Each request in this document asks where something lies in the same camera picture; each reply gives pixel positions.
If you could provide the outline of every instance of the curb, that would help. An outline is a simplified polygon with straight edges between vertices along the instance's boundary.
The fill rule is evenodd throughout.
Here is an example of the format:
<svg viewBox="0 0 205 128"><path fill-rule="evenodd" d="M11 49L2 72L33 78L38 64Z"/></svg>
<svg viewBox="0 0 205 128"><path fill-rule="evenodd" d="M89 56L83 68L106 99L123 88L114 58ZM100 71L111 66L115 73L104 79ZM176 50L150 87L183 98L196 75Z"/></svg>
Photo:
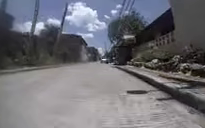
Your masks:
<svg viewBox="0 0 205 128"><path fill-rule="evenodd" d="M117 69L122 70L132 76L135 76L146 83L149 83L150 85L160 89L161 91L164 91L171 95L173 98L177 99L178 101L191 106L198 111L205 113L205 95L199 95L193 92L190 92L189 90L179 89L176 87L171 87L165 83L158 82L157 80L145 75L140 74L132 70L128 70L126 68L122 68L119 66L116 66Z"/></svg>
<svg viewBox="0 0 205 128"><path fill-rule="evenodd" d="M172 76L161 75L161 74L159 76L166 78L166 79L173 79L173 80L177 80L177 81L181 81L181 82L186 82L186 83L189 83L191 85L205 86L205 82L201 82L199 80L190 80L190 79L186 79L186 78L172 77Z"/></svg>
<svg viewBox="0 0 205 128"><path fill-rule="evenodd" d="M20 72L28 72L34 70L42 70L42 69L49 69L49 68L59 68L62 65L50 65L50 66L41 66L41 67L27 67L26 69L15 69L15 70L7 70L7 71L0 71L0 75L7 75L7 74L15 74Z"/></svg>

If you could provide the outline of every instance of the tree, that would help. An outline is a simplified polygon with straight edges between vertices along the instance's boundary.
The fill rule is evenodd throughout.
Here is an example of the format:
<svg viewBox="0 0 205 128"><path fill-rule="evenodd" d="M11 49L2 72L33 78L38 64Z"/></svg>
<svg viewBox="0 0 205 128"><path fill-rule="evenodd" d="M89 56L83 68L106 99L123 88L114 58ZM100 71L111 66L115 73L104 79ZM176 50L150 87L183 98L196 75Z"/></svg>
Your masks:
<svg viewBox="0 0 205 128"><path fill-rule="evenodd" d="M45 29L41 30L40 36L45 39L48 53L52 56L53 48L59 32L59 26L54 24L45 24L44 27Z"/></svg>
<svg viewBox="0 0 205 128"><path fill-rule="evenodd" d="M119 42L124 34L139 34L145 27L146 21L135 10L121 18L114 19L108 25L108 38L112 44Z"/></svg>

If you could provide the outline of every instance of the parked car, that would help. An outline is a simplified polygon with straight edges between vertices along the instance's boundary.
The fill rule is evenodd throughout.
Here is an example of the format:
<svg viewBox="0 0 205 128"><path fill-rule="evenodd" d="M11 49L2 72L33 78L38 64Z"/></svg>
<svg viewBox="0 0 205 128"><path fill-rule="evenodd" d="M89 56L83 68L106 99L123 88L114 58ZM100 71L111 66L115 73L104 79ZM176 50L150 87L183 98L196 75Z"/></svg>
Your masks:
<svg viewBox="0 0 205 128"><path fill-rule="evenodd" d="M106 58L101 59L100 62L101 62L101 63L105 63L105 64L108 64L108 63L109 63L109 62L108 62L108 59L106 59Z"/></svg>

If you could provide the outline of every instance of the road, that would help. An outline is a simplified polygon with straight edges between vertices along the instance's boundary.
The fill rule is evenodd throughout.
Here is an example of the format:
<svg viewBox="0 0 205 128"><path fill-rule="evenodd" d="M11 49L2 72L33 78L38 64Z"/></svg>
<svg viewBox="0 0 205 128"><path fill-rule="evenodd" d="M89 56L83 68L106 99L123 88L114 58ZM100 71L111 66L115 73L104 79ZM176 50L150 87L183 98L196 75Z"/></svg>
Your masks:
<svg viewBox="0 0 205 128"><path fill-rule="evenodd" d="M89 63L0 76L0 128L205 128L205 115Z"/></svg>

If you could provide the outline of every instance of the sky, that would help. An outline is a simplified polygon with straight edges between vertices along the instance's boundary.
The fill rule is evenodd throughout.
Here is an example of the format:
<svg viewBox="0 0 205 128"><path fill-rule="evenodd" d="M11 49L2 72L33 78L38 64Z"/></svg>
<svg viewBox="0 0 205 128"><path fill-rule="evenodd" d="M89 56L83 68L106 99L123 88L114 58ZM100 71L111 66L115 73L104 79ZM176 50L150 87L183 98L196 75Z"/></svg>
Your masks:
<svg viewBox="0 0 205 128"><path fill-rule="evenodd" d="M45 23L60 24L66 2L69 7L64 32L82 35L89 46L99 48L100 52L109 48L107 26L117 18L122 0L40 0L35 34L39 34ZM7 12L15 17L13 30L30 30L34 3L35 0L8 0ZM168 0L136 0L133 7L151 23L170 5Z"/></svg>

